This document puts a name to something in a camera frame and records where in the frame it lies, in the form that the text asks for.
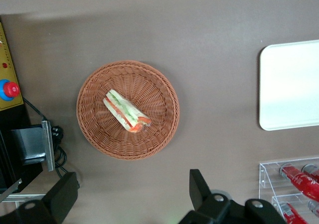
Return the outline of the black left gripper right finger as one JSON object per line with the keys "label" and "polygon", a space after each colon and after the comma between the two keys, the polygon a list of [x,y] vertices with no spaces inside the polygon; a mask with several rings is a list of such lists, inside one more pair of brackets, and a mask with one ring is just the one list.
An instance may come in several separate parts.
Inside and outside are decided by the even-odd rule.
{"label": "black left gripper right finger", "polygon": [[189,172],[189,195],[194,207],[180,224],[220,224],[230,210],[230,199],[224,192],[212,193],[198,169]]}

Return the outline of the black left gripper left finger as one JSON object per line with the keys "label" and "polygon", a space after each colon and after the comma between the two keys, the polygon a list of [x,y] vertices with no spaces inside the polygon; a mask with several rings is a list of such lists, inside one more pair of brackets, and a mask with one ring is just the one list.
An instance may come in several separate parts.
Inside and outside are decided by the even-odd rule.
{"label": "black left gripper left finger", "polygon": [[16,211],[16,224],[61,224],[78,198],[76,173],[66,173],[40,200],[30,200]]}

